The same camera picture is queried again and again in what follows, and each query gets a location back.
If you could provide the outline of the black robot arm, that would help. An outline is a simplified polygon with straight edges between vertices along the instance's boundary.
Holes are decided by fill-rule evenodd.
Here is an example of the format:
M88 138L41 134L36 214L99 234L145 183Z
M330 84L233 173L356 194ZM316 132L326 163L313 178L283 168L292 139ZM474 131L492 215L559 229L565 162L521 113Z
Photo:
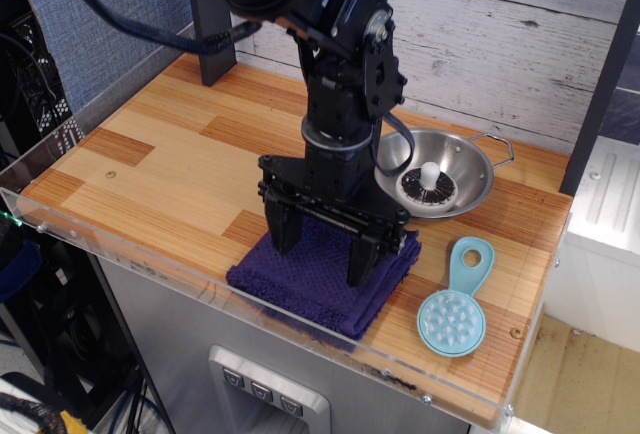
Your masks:
M241 23L201 40L125 18L99 0L84 2L112 27L198 55L214 55L265 22L294 39L307 88L301 158L264 155L259 192L275 249L289 252L311 217L352 236L348 277L361 284L379 258L405 243L406 208L376 183L381 130L405 133L393 109L405 77L393 52L388 0L220 0Z

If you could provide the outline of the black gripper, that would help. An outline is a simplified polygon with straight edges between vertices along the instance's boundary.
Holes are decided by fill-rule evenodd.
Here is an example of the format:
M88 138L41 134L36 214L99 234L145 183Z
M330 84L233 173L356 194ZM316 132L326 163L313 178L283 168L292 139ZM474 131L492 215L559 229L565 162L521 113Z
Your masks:
M313 217L354 236L347 283L367 280L384 252L399 253L410 215L376 182L370 149L351 156L311 144L303 158L263 155L259 194L276 251L286 255L300 240L303 217Z

